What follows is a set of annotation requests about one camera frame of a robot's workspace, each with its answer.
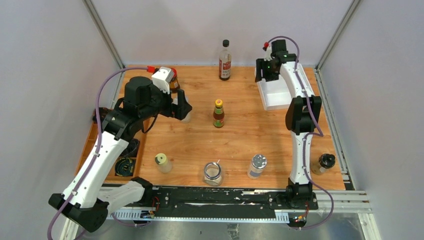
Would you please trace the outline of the yellow cap sauce bottle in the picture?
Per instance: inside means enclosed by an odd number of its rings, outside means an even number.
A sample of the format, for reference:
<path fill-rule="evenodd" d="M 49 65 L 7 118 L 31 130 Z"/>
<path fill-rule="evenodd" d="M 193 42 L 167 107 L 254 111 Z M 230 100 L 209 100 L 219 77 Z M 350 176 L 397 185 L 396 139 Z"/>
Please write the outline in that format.
<path fill-rule="evenodd" d="M 213 111 L 213 125 L 216 128 L 224 126 L 225 112 L 223 108 L 223 101 L 221 99 L 215 100 L 215 107 Z"/>

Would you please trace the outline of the red lid brown jar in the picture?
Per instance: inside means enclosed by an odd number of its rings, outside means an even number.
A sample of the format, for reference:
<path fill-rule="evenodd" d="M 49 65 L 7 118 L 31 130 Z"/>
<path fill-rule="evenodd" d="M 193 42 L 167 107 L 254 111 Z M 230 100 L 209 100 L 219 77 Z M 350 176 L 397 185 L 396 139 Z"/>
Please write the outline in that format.
<path fill-rule="evenodd" d="M 181 88 L 179 81 L 178 81 L 178 74 L 177 70 L 175 68 L 171 68 L 173 72 L 173 77 L 171 78 L 171 81 L 169 83 L 169 89 L 172 93 L 176 93 L 178 89 Z"/>

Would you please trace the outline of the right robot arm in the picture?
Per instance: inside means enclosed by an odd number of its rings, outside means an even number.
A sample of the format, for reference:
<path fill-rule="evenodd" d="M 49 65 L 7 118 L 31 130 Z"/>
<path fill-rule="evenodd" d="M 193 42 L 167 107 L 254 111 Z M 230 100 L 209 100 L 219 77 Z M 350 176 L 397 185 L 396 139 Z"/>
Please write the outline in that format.
<path fill-rule="evenodd" d="M 265 55 L 256 60 L 255 82 L 266 111 L 286 109 L 285 126 L 292 139 L 292 167 L 285 193 L 272 198 L 291 209 L 310 205 L 313 181 L 310 149 L 313 135 L 322 135 L 318 124 L 322 99 L 317 96 L 299 63 L 300 49 L 289 53 L 287 36 L 276 36 L 263 45 Z"/>

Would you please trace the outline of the black cap soy sauce bottle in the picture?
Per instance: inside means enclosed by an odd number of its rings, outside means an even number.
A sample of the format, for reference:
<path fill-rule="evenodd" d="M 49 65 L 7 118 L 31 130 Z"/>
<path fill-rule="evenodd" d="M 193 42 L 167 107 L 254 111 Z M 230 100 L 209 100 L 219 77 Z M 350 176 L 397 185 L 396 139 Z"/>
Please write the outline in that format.
<path fill-rule="evenodd" d="M 224 39 L 222 41 L 222 50 L 219 53 L 219 73 L 218 76 L 222 81 L 227 81 L 231 76 L 232 54 L 228 47 L 230 41 Z"/>

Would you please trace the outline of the silver lid peppercorn bottle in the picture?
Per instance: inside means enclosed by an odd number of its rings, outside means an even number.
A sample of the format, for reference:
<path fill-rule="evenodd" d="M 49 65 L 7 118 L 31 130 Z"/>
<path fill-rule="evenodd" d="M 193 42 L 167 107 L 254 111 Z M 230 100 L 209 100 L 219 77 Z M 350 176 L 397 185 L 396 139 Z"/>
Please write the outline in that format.
<path fill-rule="evenodd" d="M 267 158 L 263 154 L 256 154 L 251 159 L 247 176 L 251 179 L 257 179 L 261 176 L 265 167 L 267 166 Z"/>

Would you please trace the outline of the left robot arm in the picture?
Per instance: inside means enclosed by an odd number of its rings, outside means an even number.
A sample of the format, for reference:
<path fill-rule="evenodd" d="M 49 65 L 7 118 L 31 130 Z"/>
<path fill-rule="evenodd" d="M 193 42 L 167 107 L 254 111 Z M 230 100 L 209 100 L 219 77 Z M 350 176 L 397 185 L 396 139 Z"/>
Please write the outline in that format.
<path fill-rule="evenodd" d="M 97 231 L 107 217 L 128 204 L 149 206 L 153 185 L 133 177 L 126 184 L 101 194 L 100 189 L 118 157 L 138 132 L 146 133 L 145 121 L 163 115 L 184 120 L 192 106 L 183 89 L 173 98 L 168 87 L 154 79 L 136 76 L 124 87 L 124 96 L 98 123 L 98 137 L 89 158 L 72 183 L 62 192 L 54 193 L 48 203 L 87 232 Z"/>

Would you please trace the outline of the white divided tray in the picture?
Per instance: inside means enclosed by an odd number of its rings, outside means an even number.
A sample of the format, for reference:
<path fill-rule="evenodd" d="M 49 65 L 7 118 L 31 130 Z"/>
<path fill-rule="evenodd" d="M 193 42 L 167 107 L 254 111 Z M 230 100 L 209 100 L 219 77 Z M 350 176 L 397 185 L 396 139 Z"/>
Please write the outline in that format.
<path fill-rule="evenodd" d="M 288 109 L 295 97 L 314 96 L 314 90 L 306 76 L 303 66 L 294 61 L 281 65 L 278 79 L 266 81 L 263 71 L 255 67 L 255 81 L 264 110 Z"/>

